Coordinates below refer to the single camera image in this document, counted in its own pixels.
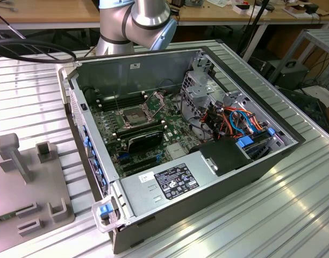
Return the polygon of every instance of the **power supply label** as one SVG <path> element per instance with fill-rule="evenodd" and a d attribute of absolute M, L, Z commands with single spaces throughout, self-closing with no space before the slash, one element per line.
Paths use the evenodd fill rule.
<path fill-rule="evenodd" d="M 172 200 L 199 186 L 185 163 L 155 174 L 155 179 L 168 200 Z"/>

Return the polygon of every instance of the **slotted aluminum surface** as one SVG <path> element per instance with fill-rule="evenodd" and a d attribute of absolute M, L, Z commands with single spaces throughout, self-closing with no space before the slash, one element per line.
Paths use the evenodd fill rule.
<path fill-rule="evenodd" d="M 306 30 L 304 36 L 312 43 L 329 53 L 329 29 Z"/>
<path fill-rule="evenodd" d="M 306 143 L 257 182 L 113 255 L 108 235 L 97 230 L 90 213 L 94 199 L 65 119 L 54 66 L 0 59 L 0 134 L 18 133 L 21 149 L 46 139 L 58 146 L 76 214 L 72 224 L 0 257 L 329 257 L 329 136 L 225 45 L 196 41 L 169 48 L 201 45 L 226 62 Z M 227 78 L 217 77 L 232 90 Z"/>

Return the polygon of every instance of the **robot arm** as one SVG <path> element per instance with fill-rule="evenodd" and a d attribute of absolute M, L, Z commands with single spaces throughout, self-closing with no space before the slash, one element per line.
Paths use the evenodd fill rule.
<path fill-rule="evenodd" d="M 101 0 L 97 55 L 133 53 L 132 42 L 150 50 L 165 49 L 176 21 L 166 0 Z"/>

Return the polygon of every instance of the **desk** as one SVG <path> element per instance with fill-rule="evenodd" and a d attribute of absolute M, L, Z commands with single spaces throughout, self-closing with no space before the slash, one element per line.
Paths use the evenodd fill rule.
<path fill-rule="evenodd" d="M 12 26 L 19 30 L 39 30 L 46 28 L 94 28 L 99 27 L 99 12 L 91 0 L 14 0 L 14 13 L 0 9 L 2 15 Z M 329 27 L 329 16 L 321 20 L 315 18 L 297 19 L 282 10 L 282 5 L 259 21 L 259 28 L 249 44 L 244 60 L 248 61 L 266 28 L 270 24 L 323 24 Z M 205 2 L 202 8 L 183 6 L 180 9 L 180 26 L 196 25 L 246 25 L 248 15 L 239 15 L 232 11 L 231 6 L 220 8 Z"/>
<path fill-rule="evenodd" d="M 0 258 L 329 257 L 329 135 L 225 44 L 181 42 L 168 48 L 202 45 L 293 126 L 306 139 L 304 145 L 253 184 L 114 256 L 108 234 L 96 228 L 90 212 L 94 199 L 61 104 L 54 65 L 0 58 L 0 131 L 3 123 L 12 124 L 21 135 L 21 149 L 44 140 L 57 145 L 76 215 L 71 224 L 10 248 Z M 135 51 L 145 49 L 137 46 Z M 235 89 L 223 73 L 215 76 L 228 90 Z"/>

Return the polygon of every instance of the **wooden table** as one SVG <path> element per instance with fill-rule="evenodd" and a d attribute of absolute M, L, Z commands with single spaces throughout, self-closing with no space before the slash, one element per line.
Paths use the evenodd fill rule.
<path fill-rule="evenodd" d="M 13 0 L 18 12 L 0 9 L 13 27 L 20 30 L 45 28 L 94 28 L 99 27 L 99 12 L 91 0 Z M 266 28 L 270 24 L 324 24 L 329 27 L 329 16 L 297 19 L 275 5 L 275 10 L 263 16 L 259 28 L 243 57 L 248 61 Z M 231 6 L 220 8 L 205 2 L 202 8 L 183 6 L 180 9 L 179 25 L 245 25 L 248 15 L 239 15 Z"/>
<path fill-rule="evenodd" d="M 0 15 L 19 30 L 100 27 L 100 14 L 91 0 L 12 1 L 18 12 L 0 8 Z"/>

